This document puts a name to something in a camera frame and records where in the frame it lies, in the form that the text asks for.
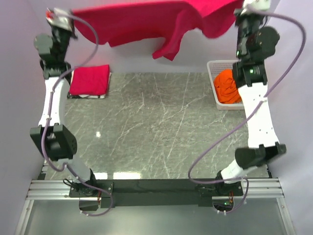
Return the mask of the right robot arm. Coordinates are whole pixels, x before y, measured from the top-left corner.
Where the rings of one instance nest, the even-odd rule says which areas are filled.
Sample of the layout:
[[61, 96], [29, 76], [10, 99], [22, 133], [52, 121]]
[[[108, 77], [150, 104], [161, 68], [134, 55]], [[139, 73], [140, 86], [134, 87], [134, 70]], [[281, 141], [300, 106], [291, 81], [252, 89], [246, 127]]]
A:
[[275, 54], [280, 39], [278, 32], [263, 26], [264, 16], [234, 11], [238, 28], [238, 61], [232, 66], [233, 79], [242, 99], [248, 127], [248, 146], [235, 150], [235, 159], [217, 174], [215, 191], [226, 195], [249, 172], [286, 153], [272, 125], [268, 100], [268, 78], [265, 59]]

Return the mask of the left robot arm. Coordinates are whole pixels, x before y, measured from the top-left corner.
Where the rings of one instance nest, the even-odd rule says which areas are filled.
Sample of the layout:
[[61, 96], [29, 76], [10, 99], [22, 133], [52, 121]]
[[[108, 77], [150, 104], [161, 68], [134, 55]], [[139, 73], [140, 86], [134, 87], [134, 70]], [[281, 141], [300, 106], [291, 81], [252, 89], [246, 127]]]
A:
[[65, 104], [73, 68], [65, 61], [71, 38], [76, 38], [73, 20], [49, 20], [51, 35], [39, 34], [34, 46], [45, 80], [45, 103], [37, 127], [30, 137], [48, 165], [57, 172], [68, 171], [72, 181], [63, 182], [86, 197], [95, 196], [98, 185], [93, 171], [77, 156], [77, 140], [65, 127]]

